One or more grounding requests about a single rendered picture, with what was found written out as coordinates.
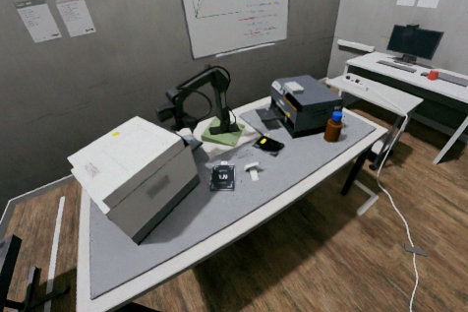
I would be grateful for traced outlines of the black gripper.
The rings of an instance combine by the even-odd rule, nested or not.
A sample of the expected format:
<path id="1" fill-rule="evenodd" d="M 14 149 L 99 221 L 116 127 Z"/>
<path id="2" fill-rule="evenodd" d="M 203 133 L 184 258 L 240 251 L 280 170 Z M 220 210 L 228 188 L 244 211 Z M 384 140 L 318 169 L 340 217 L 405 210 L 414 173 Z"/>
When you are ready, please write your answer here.
<path id="1" fill-rule="evenodd" d="M 173 131 L 173 132 L 175 132 L 175 130 L 176 130 L 177 132 L 180 132 L 180 130 L 182 130 L 183 128 L 188 129 L 187 126 L 186 126 L 186 127 L 183 127 L 182 129 L 179 128 L 179 127 L 177 127 L 176 122 L 175 122 L 173 125 L 171 125 L 170 127 L 171 127 L 171 130 L 170 130 L 170 131 Z M 191 130 L 190 130 L 190 131 L 191 131 Z M 175 132 L 175 133 L 177 133 L 177 132 Z M 194 131 L 191 131 L 191 133 L 194 134 Z"/>

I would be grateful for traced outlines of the brown bottle with blue cap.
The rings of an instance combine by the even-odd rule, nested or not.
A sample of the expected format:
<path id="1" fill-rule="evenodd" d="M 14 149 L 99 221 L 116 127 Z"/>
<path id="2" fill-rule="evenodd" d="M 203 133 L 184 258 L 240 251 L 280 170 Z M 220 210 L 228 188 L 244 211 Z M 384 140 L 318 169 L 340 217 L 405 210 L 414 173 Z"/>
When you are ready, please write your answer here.
<path id="1" fill-rule="evenodd" d="M 338 141 L 343 123 L 341 123 L 343 114 L 339 111 L 334 111 L 332 118 L 327 121 L 326 129 L 323 138 L 329 143 Z M 339 121 L 339 122 L 338 122 Z"/>

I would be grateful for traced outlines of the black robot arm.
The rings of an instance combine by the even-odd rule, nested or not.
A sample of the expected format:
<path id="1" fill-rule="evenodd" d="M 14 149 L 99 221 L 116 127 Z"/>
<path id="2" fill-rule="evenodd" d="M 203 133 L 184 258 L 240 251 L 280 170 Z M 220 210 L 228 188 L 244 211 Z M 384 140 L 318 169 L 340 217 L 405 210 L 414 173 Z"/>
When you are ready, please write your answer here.
<path id="1" fill-rule="evenodd" d="M 209 68 L 208 66 L 212 67 L 210 64 L 207 63 L 205 64 L 205 69 Z M 230 112 L 228 111 L 226 103 L 226 87 L 228 86 L 229 81 L 218 69 L 207 69 L 206 71 L 200 73 L 195 78 L 182 85 L 181 88 L 190 88 L 197 90 L 209 82 L 212 85 L 215 95 L 215 115 L 216 118 L 220 120 L 220 126 L 208 128 L 210 135 L 218 135 L 239 131 L 240 129 L 237 124 L 230 124 Z M 189 113 L 184 112 L 182 104 L 183 101 L 185 101 L 186 98 L 193 92 L 187 90 L 176 90 L 175 87 L 178 85 L 175 85 L 166 91 L 166 97 L 174 105 L 170 101 L 168 101 L 165 102 L 163 105 L 157 107 L 155 109 L 157 118 L 162 123 L 168 119 L 173 118 L 173 116 L 180 117 L 183 116 L 185 113 L 185 115 L 181 118 L 174 118 L 176 125 L 181 129 L 187 126 L 191 131 L 194 131 L 199 125 L 199 123 L 197 122 L 198 118 L 190 116 Z"/>

